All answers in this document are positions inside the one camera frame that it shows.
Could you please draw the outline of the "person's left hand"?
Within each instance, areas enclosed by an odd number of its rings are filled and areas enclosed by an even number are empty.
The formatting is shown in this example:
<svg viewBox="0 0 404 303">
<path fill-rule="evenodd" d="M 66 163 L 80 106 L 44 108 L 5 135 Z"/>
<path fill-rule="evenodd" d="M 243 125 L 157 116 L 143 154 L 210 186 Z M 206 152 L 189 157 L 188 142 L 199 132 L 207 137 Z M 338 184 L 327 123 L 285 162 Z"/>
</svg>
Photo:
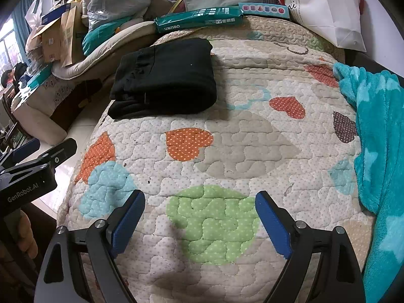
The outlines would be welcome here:
<svg viewBox="0 0 404 303">
<path fill-rule="evenodd" d="M 20 210 L 20 220 L 18 223 L 18 247 L 22 253 L 27 253 L 30 259 L 36 258 L 38 246 L 33 235 L 30 219 L 27 214 Z"/>
</svg>

